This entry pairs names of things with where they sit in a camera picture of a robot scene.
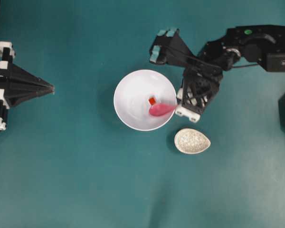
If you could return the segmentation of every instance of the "plastic spoon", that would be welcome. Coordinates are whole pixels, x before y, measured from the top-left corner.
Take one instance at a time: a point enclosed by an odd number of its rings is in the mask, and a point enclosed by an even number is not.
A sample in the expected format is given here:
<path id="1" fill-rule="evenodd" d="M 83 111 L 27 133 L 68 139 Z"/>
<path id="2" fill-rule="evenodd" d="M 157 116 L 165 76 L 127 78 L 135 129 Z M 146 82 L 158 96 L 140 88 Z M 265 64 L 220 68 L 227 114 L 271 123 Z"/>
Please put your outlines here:
<path id="1" fill-rule="evenodd" d="M 169 112 L 172 112 L 177 105 L 169 105 L 165 103 L 156 103 L 155 99 L 151 97 L 149 99 L 150 104 L 152 105 L 151 108 L 149 109 L 150 115 L 153 116 L 162 116 L 165 115 Z"/>

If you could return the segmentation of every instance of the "teal surface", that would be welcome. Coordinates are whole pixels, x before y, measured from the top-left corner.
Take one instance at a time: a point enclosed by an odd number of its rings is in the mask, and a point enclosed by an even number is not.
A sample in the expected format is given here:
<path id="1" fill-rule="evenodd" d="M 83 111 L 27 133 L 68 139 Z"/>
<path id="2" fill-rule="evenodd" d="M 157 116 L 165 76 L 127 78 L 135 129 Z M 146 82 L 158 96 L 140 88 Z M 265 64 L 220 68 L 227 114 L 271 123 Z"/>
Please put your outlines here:
<path id="1" fill-rule="evenodd" d="M 149 63 L 160 29 L 179 28 L 197 53 L 258 24 L 285 25 L 285 0 L 2 0 L 0 40 L 56 93 L 11 110 L 0 134 L 0 228 L 285 228 L 285 73 L 226 72 L 198 124 L 137 132 L 113 108 L 137 69 L 180 86 L 181 68 Z M 211 147 L 178 152 L 183 127 Z"/>

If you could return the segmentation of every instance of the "white bowl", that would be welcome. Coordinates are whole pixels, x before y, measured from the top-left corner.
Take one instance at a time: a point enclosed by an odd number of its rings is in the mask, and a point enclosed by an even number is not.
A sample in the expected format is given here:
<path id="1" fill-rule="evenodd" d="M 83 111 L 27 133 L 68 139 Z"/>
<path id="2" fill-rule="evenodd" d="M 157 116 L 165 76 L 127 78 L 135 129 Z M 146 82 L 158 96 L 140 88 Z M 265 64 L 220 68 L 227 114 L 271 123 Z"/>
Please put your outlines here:
<path id="1" fill-rule="evenodd" d="M 151 131 L 165 125 L 174 111 L 163 116 L 149 114 L 149 99 L 176 105 L 172 83 L 153 70 L 137 70 L 125 76 L 115 89 L 114 108 L 121 121 L 138 131 Z"/>
<path id="2" fill-rule="evenodd" d="M 176 133 L 174 137 L 176 148 L 186 154 L 197 154 L 210 147 L 210 140 L 201 132 L 185 128 Z"/>

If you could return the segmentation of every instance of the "black device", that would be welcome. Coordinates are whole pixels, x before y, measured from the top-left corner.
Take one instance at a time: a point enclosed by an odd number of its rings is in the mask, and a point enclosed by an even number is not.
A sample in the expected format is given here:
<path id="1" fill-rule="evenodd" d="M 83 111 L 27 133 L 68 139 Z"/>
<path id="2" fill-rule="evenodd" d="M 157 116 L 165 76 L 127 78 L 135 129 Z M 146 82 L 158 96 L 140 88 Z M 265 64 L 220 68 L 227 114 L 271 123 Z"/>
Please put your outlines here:
<path id="1" fill-rule="evenodd" d="M 0 41 L 0 132 L 7 127 L 8 111 L 29 99 L 54 92 L 54 86 L 13 64 L 11 42 Z"/>
<path id="2" fill-rule="evenodd" d="M 222 38 L 207 42 L 194 55 L 179 36 L 179 30 L 160 30 L 150 48 L 150 62 L 185 68 L 178 92 L 180 116 L 197 122 L 219 91 L 223 71 L 229 71 L 242 57 L 268 72 L 285 72 L 285 26 L 259 25 L 227 29 Z"/>

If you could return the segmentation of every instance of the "green indicator light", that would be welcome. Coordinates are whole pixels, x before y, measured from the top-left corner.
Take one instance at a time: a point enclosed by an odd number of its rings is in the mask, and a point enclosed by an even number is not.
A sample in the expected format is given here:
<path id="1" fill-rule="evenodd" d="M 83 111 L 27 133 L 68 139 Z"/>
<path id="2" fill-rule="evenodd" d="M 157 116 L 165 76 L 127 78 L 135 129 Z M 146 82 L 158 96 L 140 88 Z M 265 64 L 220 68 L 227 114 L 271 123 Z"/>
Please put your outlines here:
<path id="1" fill-rule="evenodd" d="M 250 34 L 252 34 L 252 31 L 251 31 L 250 29 L 246 29 L 246 30 L 244 31 L 244 33 L 245 33 L 246 35 L 250 35 Z"/>

